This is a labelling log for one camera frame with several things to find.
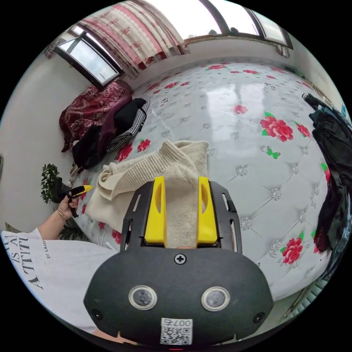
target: curtain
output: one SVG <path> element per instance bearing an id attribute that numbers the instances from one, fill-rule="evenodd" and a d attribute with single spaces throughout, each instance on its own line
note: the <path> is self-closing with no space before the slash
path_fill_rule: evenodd
<path id="1" fill-rule="evenodd" d="M 54 49 L 55 47 L 59 44 L 60 37 L 56 38 L 53 42 L 51 42 L 45 49 L 44 49 L 44 55 L 48 58 L 51 59 L 52 56 L 54 55 Z"/>
<path id="2" fill-rule="evenodd" d="M 158 61 L 189 53 L 175 27 L 144 0 L 109 6 L 78 25 L 99 40 L 131 79 Z"/>

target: black bag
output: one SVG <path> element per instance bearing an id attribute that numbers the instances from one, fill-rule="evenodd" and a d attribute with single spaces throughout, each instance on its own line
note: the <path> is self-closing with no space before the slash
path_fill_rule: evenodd
<path id="1" fill-rule="evenodd" d="M 72 156 L 78 167 L 91 169 L 105 156 L 105 151 L 98 152 L 101 129 L 101 126 L 90 126 L 82 139 L 72 147 Z"/>

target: maroon patterned cloth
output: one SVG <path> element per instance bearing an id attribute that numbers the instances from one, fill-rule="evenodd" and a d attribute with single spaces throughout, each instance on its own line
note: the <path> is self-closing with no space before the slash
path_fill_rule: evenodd
<path id="1" fill-rule="evenodd" d="M 72 148 L 75 140 L 80 140 L 91 125 L 102 125 L 107 113 L 125 96 L 131 95 L 128 83 L 110 83 L 103 91 L 89 86 L 60 115 L 59 125 L 64 135 L 61 152 Z"/>

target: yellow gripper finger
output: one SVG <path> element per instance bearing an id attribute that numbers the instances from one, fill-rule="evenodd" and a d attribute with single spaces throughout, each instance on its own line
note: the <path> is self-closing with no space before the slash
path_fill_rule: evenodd
<path id="1" fill-rule="evenodd" d="M 164 244 L 166 248 L 166 196 L 163 176 L 154 179 L 144 239 L 149 244 Z"/>
<path id="2" fill-rule="evenodd" d="M 216 241 L 217 230 L 209 179 L 199 177 L 197 245 L 213 245 Z"/>

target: green plant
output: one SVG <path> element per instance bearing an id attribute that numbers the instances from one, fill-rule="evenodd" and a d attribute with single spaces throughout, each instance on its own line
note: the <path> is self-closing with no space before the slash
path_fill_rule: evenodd
<path id="1" fill-rule="evenodd" d="M 58 175 L 58 168 L 54 164 L 45 164 L 43 166 L 41 174 L 41 197 L 45 203 L 52 202 L 54 198 L 54 184 Z"/>
<path id="2" fill-rule="evenodd" d="M 66 224 L 64 225 L 63 229 L 59 233 L 60 239 L 71 239 L 75 240 L 77 237 L 83 239 L 85 237 L 83 231 L 79 228 L 77 223 L 72 219 L 66 220 Z"/>

